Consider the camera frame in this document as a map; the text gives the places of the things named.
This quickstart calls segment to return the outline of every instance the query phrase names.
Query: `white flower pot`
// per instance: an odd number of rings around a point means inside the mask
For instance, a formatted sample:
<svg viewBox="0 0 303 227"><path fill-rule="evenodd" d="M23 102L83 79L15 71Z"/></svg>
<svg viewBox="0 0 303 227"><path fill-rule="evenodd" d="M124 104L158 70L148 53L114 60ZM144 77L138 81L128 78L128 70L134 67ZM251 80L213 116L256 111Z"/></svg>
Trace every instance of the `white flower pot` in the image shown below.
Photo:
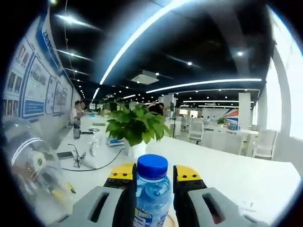
<svg viewBox="0 0 303 227"><path fill-rule="evenodd" d="M130 146L128 141L125 140L125 147L127 150L127 155L130 157L134 157L134 158L138 158L142 155L146 154L146 146L147 144L142 141L141 143L134 145L134 146Z"/></svg>

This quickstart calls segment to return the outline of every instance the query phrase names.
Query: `blue bottle cap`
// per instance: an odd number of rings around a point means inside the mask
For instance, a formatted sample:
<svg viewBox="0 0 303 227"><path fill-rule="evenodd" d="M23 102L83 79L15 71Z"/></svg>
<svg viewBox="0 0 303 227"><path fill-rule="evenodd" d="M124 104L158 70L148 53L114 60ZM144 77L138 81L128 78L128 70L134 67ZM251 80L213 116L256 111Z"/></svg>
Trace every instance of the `blue bottle cap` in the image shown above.
<svg viewBox="0 0 303 227"><path fill-rule="evenodd" d="M167 174L168 161L159 155L143 155L138 158L137 173L149 180L159 180Z"/></svg>

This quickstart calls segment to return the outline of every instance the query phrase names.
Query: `potted plant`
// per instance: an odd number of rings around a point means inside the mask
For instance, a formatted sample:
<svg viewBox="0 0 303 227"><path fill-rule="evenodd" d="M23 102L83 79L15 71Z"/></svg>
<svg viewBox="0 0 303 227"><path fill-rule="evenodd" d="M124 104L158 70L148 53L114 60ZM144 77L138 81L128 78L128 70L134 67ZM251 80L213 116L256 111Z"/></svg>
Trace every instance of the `potted plant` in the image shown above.
<svg viewBox="0 0 303 227"><path fill-rule="evenodd" d="M164 117L149 112L146 108L136 105L133 110L120 106L120 110L109 114L106 132L109 136L129 144L129 154L139 157L146 153L146 145L151 139L161 140L166 131L170 130L164 125Z"/></svg>
<svg viewBox="0 0 303 227"><path fill-rule="evenodd" d="M217 123L218 123L218 125L220 125L221 127L223 127L223 125L226 123L226 119L223 118L223 117L220 117L220 118L217 120Z"/></svg>

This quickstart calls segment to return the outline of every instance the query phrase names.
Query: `air conditioning vent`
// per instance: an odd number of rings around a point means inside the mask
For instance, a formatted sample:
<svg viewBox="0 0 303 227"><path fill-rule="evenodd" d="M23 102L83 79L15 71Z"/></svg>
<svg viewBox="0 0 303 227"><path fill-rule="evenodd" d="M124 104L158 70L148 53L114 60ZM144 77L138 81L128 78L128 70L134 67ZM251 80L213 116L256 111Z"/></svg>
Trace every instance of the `air conditioning vent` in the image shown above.
<svg viewBox="0 0 303 227"><path fill-rule="evenodd" d="M132 81L135 83L139 82L140 84L148 85L158 82L159 80L157 79L155 73L143 70L142 74L139 74L138 76L134 77Z"/></svg>

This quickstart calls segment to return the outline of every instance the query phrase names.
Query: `bottle label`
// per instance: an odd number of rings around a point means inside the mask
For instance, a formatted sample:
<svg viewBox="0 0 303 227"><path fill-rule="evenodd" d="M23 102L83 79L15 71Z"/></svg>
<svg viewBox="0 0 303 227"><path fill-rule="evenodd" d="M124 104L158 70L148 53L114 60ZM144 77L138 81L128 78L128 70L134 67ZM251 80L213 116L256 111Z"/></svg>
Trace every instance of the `bottle label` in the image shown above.
<svg viewBox="0 0 303 227"><path fill-rule="evenodd" d="M152 215L144 210L143 208L137 206L135 209L134 225L133 227L163 227L165 218L168 212L161 216L158 220L153 220Z"/></svg>

